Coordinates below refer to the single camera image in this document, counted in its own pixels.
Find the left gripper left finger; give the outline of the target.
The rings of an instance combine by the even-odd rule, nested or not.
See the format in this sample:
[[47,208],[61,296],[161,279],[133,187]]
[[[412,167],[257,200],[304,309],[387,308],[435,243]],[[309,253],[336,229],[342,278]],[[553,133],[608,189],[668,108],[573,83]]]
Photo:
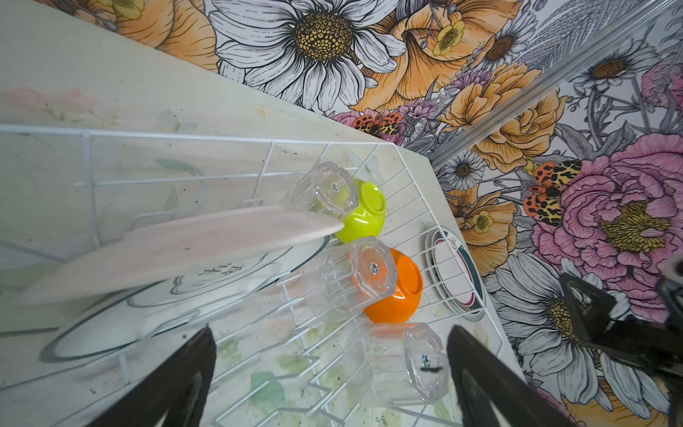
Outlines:
[[203,327],[92,426],[198,426],[215,372],[217,347]]

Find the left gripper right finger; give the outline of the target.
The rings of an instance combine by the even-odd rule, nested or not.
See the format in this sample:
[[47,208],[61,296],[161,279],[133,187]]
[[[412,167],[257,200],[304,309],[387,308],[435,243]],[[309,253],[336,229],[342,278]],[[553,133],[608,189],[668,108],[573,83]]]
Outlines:
[[463,327],[451,329],[446,354],[464,426],[572,425]]

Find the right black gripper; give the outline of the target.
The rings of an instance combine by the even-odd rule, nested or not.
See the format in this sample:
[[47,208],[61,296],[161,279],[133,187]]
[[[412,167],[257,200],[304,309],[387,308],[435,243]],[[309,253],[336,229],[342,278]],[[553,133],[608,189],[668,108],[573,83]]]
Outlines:
[[682,425],[682,255],[667,262],[656,293],[665,305],[665,321],[630,316],[616,320],[617,300],[568,273],[560,275],[572,329],[582,343],[593,343],[631,368],[662,378],[672,394],[669,425]]

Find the white plate with emblem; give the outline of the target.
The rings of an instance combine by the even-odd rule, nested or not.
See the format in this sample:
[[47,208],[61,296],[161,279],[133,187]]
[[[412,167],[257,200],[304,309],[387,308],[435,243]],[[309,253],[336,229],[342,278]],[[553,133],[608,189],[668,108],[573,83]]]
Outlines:
[[114,295],[62,327],[41,350],[39,360],[89,359],[122,349],[149,333],[163,334],[182,325],[182,315],[206,314],[276,283],[315,258],[329,241],[329,237],[316,238]]

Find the green rimmed white plate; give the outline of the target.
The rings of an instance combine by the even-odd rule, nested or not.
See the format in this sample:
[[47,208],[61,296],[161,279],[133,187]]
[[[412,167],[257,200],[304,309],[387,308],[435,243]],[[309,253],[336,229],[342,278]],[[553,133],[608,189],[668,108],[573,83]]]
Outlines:
[[450,229],[435,227],[424,246],[431,286],[443,304],[465,321],[483,320],[487,292],[464,242]]

